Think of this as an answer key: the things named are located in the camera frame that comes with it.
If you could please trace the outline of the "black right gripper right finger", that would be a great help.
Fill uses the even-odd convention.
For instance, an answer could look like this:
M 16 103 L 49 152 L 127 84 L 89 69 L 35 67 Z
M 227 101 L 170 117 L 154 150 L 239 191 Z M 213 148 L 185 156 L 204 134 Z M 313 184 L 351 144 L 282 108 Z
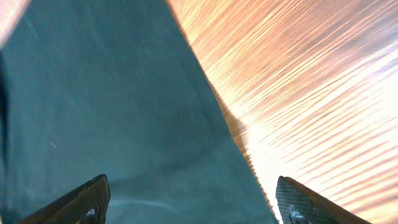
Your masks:
M 276 199 L 283 224 L 370 224 L 290 177 L 278 178 Z

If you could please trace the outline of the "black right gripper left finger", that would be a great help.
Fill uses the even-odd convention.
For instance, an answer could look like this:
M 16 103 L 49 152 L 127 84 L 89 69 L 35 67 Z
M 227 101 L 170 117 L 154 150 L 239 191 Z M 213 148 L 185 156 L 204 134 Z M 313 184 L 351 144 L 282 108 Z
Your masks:
M 22 224 L 104 224 L 110 201 L 107 176 L 97 175 L 35 213 Z

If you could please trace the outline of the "dark teal t-shirt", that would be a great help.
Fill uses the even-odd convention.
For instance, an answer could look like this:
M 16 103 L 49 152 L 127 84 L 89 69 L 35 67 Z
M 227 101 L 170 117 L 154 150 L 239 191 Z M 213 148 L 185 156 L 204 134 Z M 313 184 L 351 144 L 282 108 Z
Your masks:
M 275 218 L 163 1 L 32 1 L 1 49 L 1 216 L 105 174 L 107 223 Z

